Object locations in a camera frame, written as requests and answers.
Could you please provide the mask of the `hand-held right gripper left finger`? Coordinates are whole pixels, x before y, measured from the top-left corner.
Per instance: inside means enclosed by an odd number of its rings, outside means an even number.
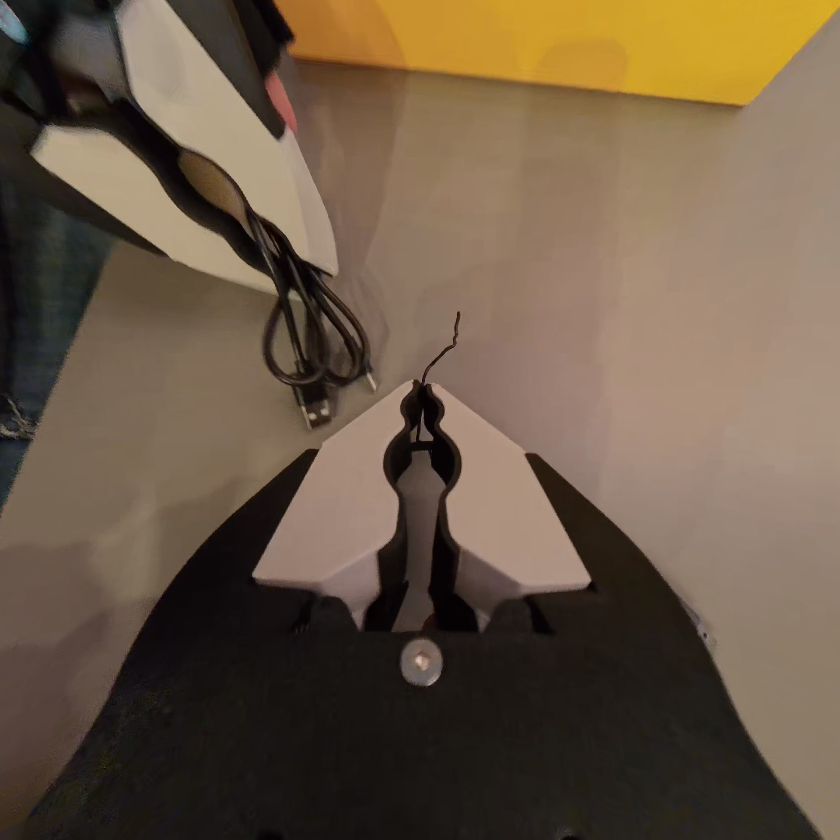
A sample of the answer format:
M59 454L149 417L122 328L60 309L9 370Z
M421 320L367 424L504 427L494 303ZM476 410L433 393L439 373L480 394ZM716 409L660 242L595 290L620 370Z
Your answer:
M400 499L386 453L411 430L405 382L319 448L253 571L255 582L335 597L362 629L391 583L380 552L397 536Z

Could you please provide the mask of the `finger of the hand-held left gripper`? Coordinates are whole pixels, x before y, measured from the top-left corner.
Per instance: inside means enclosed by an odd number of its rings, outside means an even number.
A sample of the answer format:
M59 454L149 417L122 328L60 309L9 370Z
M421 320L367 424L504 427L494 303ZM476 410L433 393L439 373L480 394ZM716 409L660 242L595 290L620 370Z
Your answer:
M132 105L46 127L34 158L163 256L211 277L273 288L250 231L253 216L297 256L218 165L178 145Z
M115 18L129 87L144 114L218 165L297 256L335 277L333 228L294 133L273 135L168 2L122 3Z

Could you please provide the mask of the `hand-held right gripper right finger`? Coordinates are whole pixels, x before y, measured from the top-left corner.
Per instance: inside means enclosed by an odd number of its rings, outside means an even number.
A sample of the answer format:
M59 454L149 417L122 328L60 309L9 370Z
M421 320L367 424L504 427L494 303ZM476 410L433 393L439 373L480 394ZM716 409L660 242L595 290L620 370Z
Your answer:
M504 602L590 587L522 447L437 384L423 387L423 423L444 482L427 589L437 629L478 632Z

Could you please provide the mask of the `black twist tie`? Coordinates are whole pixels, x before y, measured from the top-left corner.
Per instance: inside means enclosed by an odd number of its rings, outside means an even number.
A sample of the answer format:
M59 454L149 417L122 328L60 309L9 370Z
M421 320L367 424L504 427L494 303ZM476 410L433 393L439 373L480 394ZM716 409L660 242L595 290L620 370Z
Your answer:
M449 342L449 343L448 343L448 344L447 344L447 345L446 345L443 349L441 349L441 351L439 351L439 352L437 353L437 355L436 355L436 356L435 356L435 357L434 357L434 358L433 358L433 359L432 359L432 360L431 360L431 361L427 364L427 366L426 366L426 368L425 368L425 370L424 370L423 376L422 376L422 378L421 378L421 380L420 380L420 384L421 384L421 391L422 391L422 392L425 392L425 390L426 390L426 388L427 388L427 385L429 384L429 375L430 375L431 371L433 370L433 368L434 368L434 367L435 367L435 366L436 366L436 365L437 365L437 364L438 364L438 363L439 363L439 362L440 362L440 361L441 361L441 360L442 360L442 359L443 359L443 358L444 358L447 354L449 354L451 351L455 350L455 348L457 347L457 345L458 345L458 341L459 341L459 327L460 327L460 321L461 321L461 310L457 310L456 315L455 315L455 322L454 322L454 327L453 327L453 335L452 335L452 339L451 339L451 340L450 340L450 342ZM424 447L425 447L424 440L422 439L422 433L423 433L424 423L425 423L425 421L424 421L424 415L425 415L425 402L424 402L424 399L425 399L425 397L423 397L422 395L421 395L421 397L422 397L422 398L421 398L421 412L420 412L420 415L419 415L419 420L418 420L418 422L417 422L416 432L415 432L415 435L414 435L414 440L413 440L413 452L415 452L415 451L416 451L416 452L417 452L417 451L418 451L418 452L419 452L419 451L422 451L422 450L424 450Z

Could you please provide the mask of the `person's blue jeans leg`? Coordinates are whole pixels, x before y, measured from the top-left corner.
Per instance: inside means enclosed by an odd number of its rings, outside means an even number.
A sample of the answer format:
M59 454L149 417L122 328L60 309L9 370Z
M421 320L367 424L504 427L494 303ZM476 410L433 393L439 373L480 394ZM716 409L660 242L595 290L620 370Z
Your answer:
M2 180L2 507L111 249L108 234Z

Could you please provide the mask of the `yellow paper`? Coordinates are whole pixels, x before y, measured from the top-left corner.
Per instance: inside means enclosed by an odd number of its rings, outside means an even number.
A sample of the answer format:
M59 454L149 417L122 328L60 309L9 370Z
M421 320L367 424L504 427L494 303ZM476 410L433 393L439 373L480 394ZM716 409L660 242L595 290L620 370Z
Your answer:
M838 1L279 1L300 60L741 107Z

